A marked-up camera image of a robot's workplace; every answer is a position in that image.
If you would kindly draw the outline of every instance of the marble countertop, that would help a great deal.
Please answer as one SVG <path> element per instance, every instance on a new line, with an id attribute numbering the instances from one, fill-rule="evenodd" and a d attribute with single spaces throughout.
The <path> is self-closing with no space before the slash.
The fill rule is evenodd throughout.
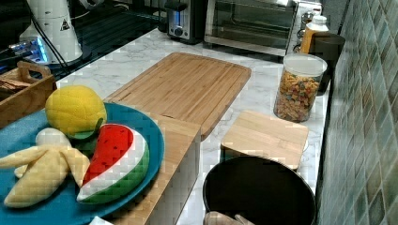
<path id="1" fill-rule="evenodd" d="M 82 84 L 94 89 L 106 98 L 123 84 L 137 77 L 146 69 L 173 52 L 193 53 L 239 64 L 252 70 L 252 76 L 231 104 L 222 120 L 201 143 L 200 172 L 191 195 L 177 222 L 179 225 L 202 224 L 205 215 L 202 186 L 210 169 L 220 160 L 220 144 L 223 136 L 240 112 L 253 110 L 274 115 L 273 105 L 282 74 L 283 65 L 267 61 L 263 54 L 238 55 L 228 48 L 209 49 L 202 43 L 185 45 L 171 40 L 157 29 L 111 52 L 57 82 L 58 87 Z M 307 122 L 308 147 L 305 149 L 298 174 L 315 192 L 316 177 L 325 122 L 328 93 L 317 97 Z"/>

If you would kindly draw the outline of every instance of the teal plate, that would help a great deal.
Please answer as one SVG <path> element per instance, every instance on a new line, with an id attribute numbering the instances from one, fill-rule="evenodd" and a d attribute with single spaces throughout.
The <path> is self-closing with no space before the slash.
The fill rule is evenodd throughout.
<path id="1" fill-rule="evenodd" d="M 132 108 L 105 103 L 108 113 L 107 123 L 116 123 L 133 128 L 146 139 L 149 153 L 149 168 L 144 181 L 128 195 L 106 204 L 81 204 L 76 202 L 79 188 L 71 175 L 47 200 L 24 209 L 11 209 L 2 203 L 9 191 L 18 181 L 14 169 L 0 170 L 0 224 L 87 224 L 95 216 L 105 217 L 139 195 L 155 178 L 164 155 L 164 139 L 161 130 L 147 115 Z M 30 114 L 0 129 L 0 158 L 13 152 L 36 145 L 35 139 L 39 131 L 48 128 L 44 111 Z"/>

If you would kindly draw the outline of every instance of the white appliance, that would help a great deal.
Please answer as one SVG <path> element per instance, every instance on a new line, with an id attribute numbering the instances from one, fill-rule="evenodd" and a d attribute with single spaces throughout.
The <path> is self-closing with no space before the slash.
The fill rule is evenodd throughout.
<path id="1" fill-rule="evenodd" d="M 27 3 L 41 30 L 60 55 L 57 59 L 32 22 L 20 35 L 20 41 L 31 41 L 36 46 L 35 53 L 25 59 L 42 65 L 60 64 L 62 59 L 72 64 L 79 59 L 83 53 L 70 21 L 68 0 L 27 0 Z"/>

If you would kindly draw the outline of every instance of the jar lid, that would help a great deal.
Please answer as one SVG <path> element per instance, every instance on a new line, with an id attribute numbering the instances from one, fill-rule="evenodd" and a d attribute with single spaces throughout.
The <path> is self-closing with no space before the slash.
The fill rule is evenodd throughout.
<path id="1" fill-rule="evenodd" d="M 326 20 L 327 18 L 324 16 L 313 16 L 312 22 L 316 23 L 316 24 L 326 24 Z"/>
<path id="2" fill-rule="evenodd" d="M 303 77 L 317 77 L 328 68 L 328 64 L 321 58 L 306 53 L 290 53 L 283 59 L 284 69 L 294 75 Z"/>

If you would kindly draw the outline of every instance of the plush watermelon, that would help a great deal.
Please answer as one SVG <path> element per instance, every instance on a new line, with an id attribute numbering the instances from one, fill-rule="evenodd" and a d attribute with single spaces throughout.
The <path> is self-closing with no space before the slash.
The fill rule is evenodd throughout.
<path id="1" fill-rule="evenodd" d="M 107 203 L 120 198 L 143 181 L 148 164 L 148 145 L 140 133 L 118 124 L 103 125 L 77 201 Z"/>

